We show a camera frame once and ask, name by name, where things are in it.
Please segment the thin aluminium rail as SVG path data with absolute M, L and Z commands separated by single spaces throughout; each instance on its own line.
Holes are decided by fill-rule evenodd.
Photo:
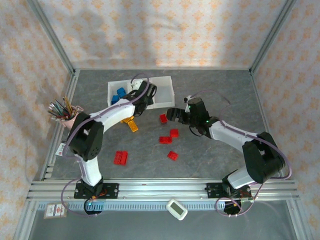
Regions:
M 122 68 L 85 68 L 85 67 L 79 67 L 75 68 L 74 71 L 81 71 L 81 70 L 102 70 L 102 71 L 111 71 L 111 70 L 223 70 L 223 71 L 249 71 L 250 67 L 209 67 L 209 66 L 202 66 L 202 67 L 186 67 L 186 66 L 180 66 L 180 67 L 169 67 L 169 66 L 160 66 L 160 67 L 122 67 Z

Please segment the wide aluminium base rail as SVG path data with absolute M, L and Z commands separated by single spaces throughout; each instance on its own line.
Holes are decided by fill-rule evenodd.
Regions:
M 76 184 L 68 179 L 49 178 L 31 183 L 26 199 L 29 201 L 58 201 L 63 187 L 63 197 L 74 200 Z M 118 198 L 124 201 L 208 201 L 205 191 L 207 183 L 219 183 L 210 178 L 120 178 L 106 179 L 106 183 L 119 184 Z M 257 195 L 259 201 L 298 200 L 298 188 L 293 180 L 268 180 L 260 190 L 259 185 L 251 186 L 251 193 Z

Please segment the red and white card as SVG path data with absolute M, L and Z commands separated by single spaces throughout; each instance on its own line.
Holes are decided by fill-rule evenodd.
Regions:
M 66 218 L 67 209 L 62 203 L 48 203 L 44 209 L 44 219 Z

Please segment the aluminium side rail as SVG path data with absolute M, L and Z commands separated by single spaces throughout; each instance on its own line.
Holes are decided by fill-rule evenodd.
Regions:
M 265 131 L 268 132 L 268 133 L 271 133 L 271 130 L 269 128 L 269 123 L 267 121 L 265 110 L 264 110 L 264 107 L 263 107 L 263 103 L 262 103 L 262 100 L 261 100 L 260 95 L 259 95 L 258 87 L 257 87 L 257 84 L 256 84 L 255 79 L 254 79 L 254 74 L 251 73 L 251 72 L 249 72 L 249 73 L 250 73 L 250 79 L 251 79 L 251 82 L 252 82 L 252 85 L 253 85 L 253 88 L 254 88 L 254 92 L 255 92 L 255 95 L 256 95 L 256 98 L 257 98 L 257 102 L 258 102 L 258 105 L 259 105 L 259 110 L 260 110 L 260 113 L 261 113 L 261 117 L 262 117 L 262 120 L 263 120 L 263 125 L 265 127 Z
M 62 94 L 63 97 L 67 96 L 68 99 L 71 101 L 75 93 L 80 71 L 81 70 L 79 68 L 74 70 L 74 72 L 71 74 L 70 79 L 67 82 L 68 85 L 64 93 Z M 51 138 L 51 142 L 47 151 L 47 155 L 44 160 L 43 167 L 41 169 L 41 173 L 40 173 L 41 181 L 49 179 L 52 176 L 53 168 L 54 168 L 56 157 L 57 157 L 56 151 L 59 148 L 60 143 L 62 142 L 63 132 L 64 132 L 64 127 L 60 123 L 56 122 L 53 135 Z

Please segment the bunch of coloured pencils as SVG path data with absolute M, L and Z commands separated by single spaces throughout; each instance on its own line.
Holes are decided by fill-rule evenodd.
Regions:
M 55 121 L 69 121 L 76 116 L 78 109 L 72 106 L 67 96 L 62 98 L 63 103 L 57 99 L 48 106 L 48 113 Z

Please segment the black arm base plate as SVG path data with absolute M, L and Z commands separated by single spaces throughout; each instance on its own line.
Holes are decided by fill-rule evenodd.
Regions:
M 99 182 L 96 186 L 78 182 L 73 197 L 75 199 L 117 199 L 119 193 L 118 183 Z
M 249 185 L 244 185 L 238 189 L 233 188 L 225 182 L 209 182 L 204 190 L 207 192 L 209 199 L 218 198 L 251 198 L 252 193 Z

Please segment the long yellow lego brick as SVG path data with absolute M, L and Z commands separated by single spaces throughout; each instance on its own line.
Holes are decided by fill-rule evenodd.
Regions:
M 133 133 L 139 130 L 139 128 L 137 127 L 136 123 L 133 120 L 129 121 L 127 124 Z

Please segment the aluminium frame leg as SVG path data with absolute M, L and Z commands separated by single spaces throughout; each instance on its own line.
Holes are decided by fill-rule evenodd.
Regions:
M 303 221 L 303 216 L 299 208 L 299 203 L 295 199 L 286 200 L 290 219 L 293 225 L 297 240 L 308 240 L 308 234 Z
M 39 203 L 37 201 L 26 201 L 13 236 L 13 240 L 28 240 L 35 220 Z

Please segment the white digital timer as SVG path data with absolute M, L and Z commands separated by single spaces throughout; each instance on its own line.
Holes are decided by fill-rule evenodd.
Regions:
M 188 214 L 188 210 L 186 207 L 184 207 L 180 202 L 178 202 L 175 199 L 171 199 L 166 204 L 166 209 L 169 211 L 169 213 L 178 219 L 179 221 L 182 221 L 186 215 Z

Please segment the small white tag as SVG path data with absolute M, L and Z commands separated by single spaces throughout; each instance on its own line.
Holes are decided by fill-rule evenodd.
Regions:
M 64 151 L 64 148 L 65 148 L 65 143 L 63 143 L 63 142 L 61 142 L 60 144 L 59 144 L 59 146 L 58 146 L 58 148 L 57 148 L 57 150 L 56 150 L 56 152 L 55 152 L 55 155 L 56 156 L 60 156 L 60 157 L 62 157 L 63 156 L 63 151 Z

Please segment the aluminium frame post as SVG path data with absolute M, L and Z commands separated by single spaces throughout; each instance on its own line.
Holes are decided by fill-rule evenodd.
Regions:
M 267 34 L 265 41 L 263 42 L 260 50 L 258 51 L 257 56 L 255 57 L 252 66 L 248 69 L 251 76 L 259 68 L 261 62 L 263 61 L 264 57 L 266 56 L 269 48 L 273 44 L 274 40 L 276 39 L 277 35 L 279 34 L 283 24 L 285 23 L 287 17 L 291 13 L 295 3 L 297 0 L 285 0 L 284 5 L 279 12 L 278 16 L 276 17 L 274 24 L 272 25 L 269 33 Z
M 38 0 L 26 0 L 26 1 L 30 6 L 31 10 L 33 11 L 34 15 L 36 16 L 36 18 L 38 19 L 39 23 L 41 24 L 42 28 L 44 29 L 53 47 L 57 51 L 67 71 L 73 75 L 75 73 L 75 67 L 73 66 L 69 57 L 67 56 L 66 51 L 64 50 L 57 34 L 55 33 L 54 28 L 52 27 L 39 1 Z

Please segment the large red lego brick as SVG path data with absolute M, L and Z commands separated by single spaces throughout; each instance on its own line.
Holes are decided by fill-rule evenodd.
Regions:
M 116 151 L 113 163 L 115 165 L 125 166 L 128 160 L 128 152 L 127 151 Z

